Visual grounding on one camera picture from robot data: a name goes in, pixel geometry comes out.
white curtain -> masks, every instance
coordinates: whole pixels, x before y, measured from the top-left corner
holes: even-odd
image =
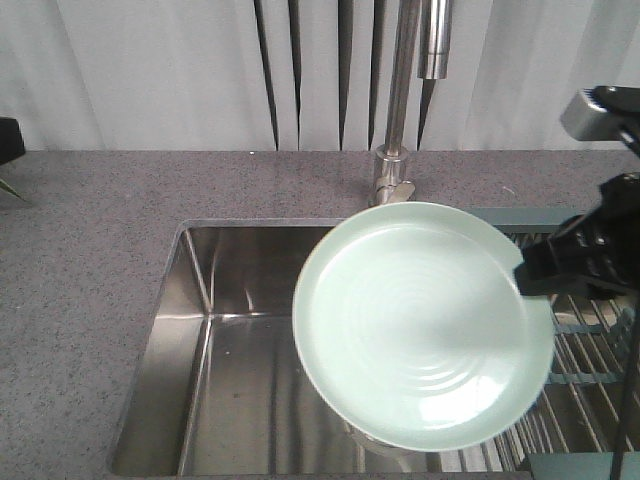
[[[31,150],[375,148],[400,1],[0,0],[0,116]],[[639,23],[639,0],[454,0],[420,148],[618,148],[558,117],[579,88],[640,86]]]

ceramic plate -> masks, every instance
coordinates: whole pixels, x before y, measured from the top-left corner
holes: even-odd
[[[334,228],[300,273],[296,347],[325,401],[372,437],[463,448],[514,423],[553,354],[546,298],[520,296],[520,251],[484,221],[406,202]]]

